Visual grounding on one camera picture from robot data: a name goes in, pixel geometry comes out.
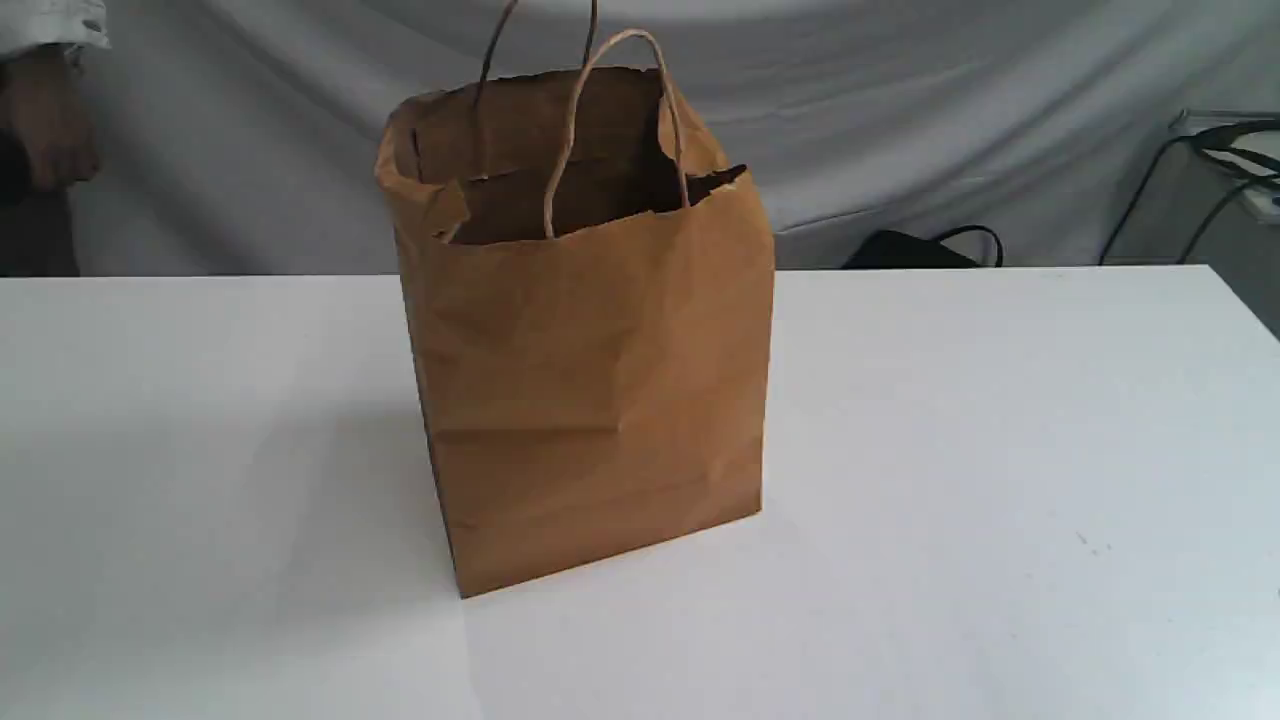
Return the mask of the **person's hand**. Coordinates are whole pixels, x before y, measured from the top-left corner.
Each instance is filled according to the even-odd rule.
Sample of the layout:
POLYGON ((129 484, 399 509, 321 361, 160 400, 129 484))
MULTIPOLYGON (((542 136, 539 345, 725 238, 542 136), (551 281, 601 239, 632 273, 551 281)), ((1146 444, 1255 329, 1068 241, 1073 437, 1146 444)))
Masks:
POLYGON ((100 151, 67 46, 42 45, 3 63, 3 131, 23 151, 32 190, 96 177, 100 151))

